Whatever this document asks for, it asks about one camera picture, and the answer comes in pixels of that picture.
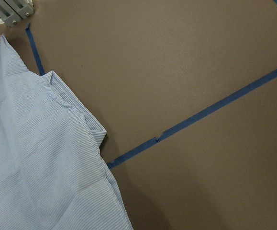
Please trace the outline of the blue striped button shirt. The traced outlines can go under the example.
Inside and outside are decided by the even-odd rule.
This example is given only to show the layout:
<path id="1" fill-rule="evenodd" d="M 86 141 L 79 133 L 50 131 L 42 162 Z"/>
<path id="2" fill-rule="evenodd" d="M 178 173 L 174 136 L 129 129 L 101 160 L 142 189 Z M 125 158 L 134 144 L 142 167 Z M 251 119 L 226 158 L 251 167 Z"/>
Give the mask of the blue striped button shirt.
<path id="1" fill-rule="evenodd" d="M 130 230 L 106 130 L 53 71 L 0 36 L 0 230 Z"/>

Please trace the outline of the aluminium frame post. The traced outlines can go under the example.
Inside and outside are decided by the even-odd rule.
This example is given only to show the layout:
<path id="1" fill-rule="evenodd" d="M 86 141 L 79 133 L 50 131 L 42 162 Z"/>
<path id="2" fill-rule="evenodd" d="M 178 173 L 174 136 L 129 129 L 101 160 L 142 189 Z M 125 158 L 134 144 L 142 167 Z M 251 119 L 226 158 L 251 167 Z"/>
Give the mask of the aluminium frame post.
<path id="1" fill-rule="evenodd" d="M 34 12 L 32 0 L 0 0 L 0 18 L 8 27 L 17 25 Z"/>

